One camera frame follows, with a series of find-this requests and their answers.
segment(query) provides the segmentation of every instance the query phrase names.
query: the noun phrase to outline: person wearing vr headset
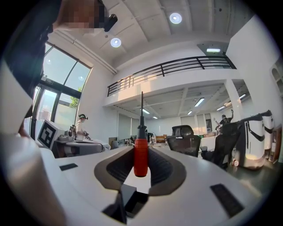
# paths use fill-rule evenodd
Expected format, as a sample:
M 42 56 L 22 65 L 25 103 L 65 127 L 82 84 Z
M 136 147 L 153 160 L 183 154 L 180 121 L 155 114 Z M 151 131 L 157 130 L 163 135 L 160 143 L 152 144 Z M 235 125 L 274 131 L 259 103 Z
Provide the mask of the person wearing vr headset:
M 102 0 L 41 0 L 18 25 L 6 46 L 4 60 L 32 99 L 43 76 L 48 34 L 75 29 L 91 33 L 101 28 L 107 32 L 117 21 L 116 15 L 109 16 Z M 25 118 L 32 116 L 32 109 L 31 106 Z M 29 137 L 23 123 L 19 134 Z
M 88 117 L 85 116 L 85 114 L 79 115 L 79 120 L 76 122 L 76 139 L 83 140 L 85 137 L 86 139 L 90 139 L 88 136 L 88 133 L 83 130 L 82 124 L 85 122 L 85 120 L 88 120 Z

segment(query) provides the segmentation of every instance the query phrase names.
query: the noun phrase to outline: black office chair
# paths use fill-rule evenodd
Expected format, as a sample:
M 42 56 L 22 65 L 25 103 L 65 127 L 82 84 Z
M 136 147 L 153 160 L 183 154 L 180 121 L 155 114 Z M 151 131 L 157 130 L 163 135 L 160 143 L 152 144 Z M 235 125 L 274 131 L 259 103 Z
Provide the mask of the black office chair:
M 194 135 L 193 129 L 189 125 L 178 125 L 172 127 L 172 136 Z
M 232 160 L 232 151 L 240 136 L 239 126 L 237 122 L 223 125 L 222 134 L 216 137 L 214 151 L 207 151 L 207 147 L 201 147 L 202 158 L 227 169 Z
M 198 157 L 201 138 L 197 135 L 169 136 L 167 142 L 172 151 Z

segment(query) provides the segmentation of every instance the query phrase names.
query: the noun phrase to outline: tree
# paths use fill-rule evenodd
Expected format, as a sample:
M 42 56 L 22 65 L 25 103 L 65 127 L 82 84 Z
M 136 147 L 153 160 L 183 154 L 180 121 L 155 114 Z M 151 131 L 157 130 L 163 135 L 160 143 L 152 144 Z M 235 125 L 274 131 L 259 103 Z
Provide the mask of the tree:
M 79 87 L 78 91 L 81 92 L 83 87 Z M 69 107 L 71 108 L 77 108 L 78 107 L 78 103 L 79 103 L 79 99 L 75 98 L 75 97 L 70 97 L 72 100 L 72 103 L 70 103 Z

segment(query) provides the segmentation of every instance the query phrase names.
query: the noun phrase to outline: white ceiling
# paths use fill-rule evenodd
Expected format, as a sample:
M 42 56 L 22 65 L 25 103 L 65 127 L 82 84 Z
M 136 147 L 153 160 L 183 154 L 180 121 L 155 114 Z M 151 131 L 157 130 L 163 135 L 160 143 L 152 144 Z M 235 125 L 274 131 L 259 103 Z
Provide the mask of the white ceiling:
M 244 81 L 234 81 L 234 85 L 239 96 L 243 94 L 246 94 L 245 98 L 249 96 L 249 91 Z M 205 99 L 198 107 L 195 107 L 200 98 Z M 158 118 L 186 116 L 189 111 L 193 111 L 191 115 L 210 113 L 229 101 L 229 95 L 222 83 L 200 87 L 185 87 L 181 90 L 144 98 L 144 109 L 150 112 L 150 114 L 144 113 L 144 117 L 152 119 L 153 116 Z M 141 104 L 139 99 L 115 106 L 140 115 Z
M 168 37 L 179 42 L 178 37 L 189 39 L 204 32 L 207 41 L 209 34 L 230 38 L 253 16 L 238 0 L 103 0 L 103 3 L 110 14 L 118 17 L 109 32 L 96 29 L 93 34 L 84 34 L 81 30 L 69 34 L 115 66 L 133 48 L 140 46 L 148 51 L 147 45 L 154 49 L 152 42 Z M 182 15 L 180 24 L 170 22 L 173 12 Z M 111 47 L 113 37 L 121 39 L 120 47 Z

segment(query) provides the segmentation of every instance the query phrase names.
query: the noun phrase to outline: vr headset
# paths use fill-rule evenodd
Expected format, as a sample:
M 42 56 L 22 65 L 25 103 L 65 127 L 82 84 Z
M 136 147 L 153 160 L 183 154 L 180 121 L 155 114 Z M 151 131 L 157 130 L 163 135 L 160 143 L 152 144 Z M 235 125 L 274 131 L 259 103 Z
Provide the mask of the vr headset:
M 85 118 L 86 120 L 88 120 L 88 117 L 86 117 L 85 114 L 80 114 L 79 119 L 81 119 L 81 118 Z
M 94 28 L 103 28 L 105 32 L 110 31 L 110 29 L 116 24 L 118 18 L 115 14 L 109 16 L 105 5 L 102 0 L 97 0 L 99 6 L 99 21 L 95 21 Z

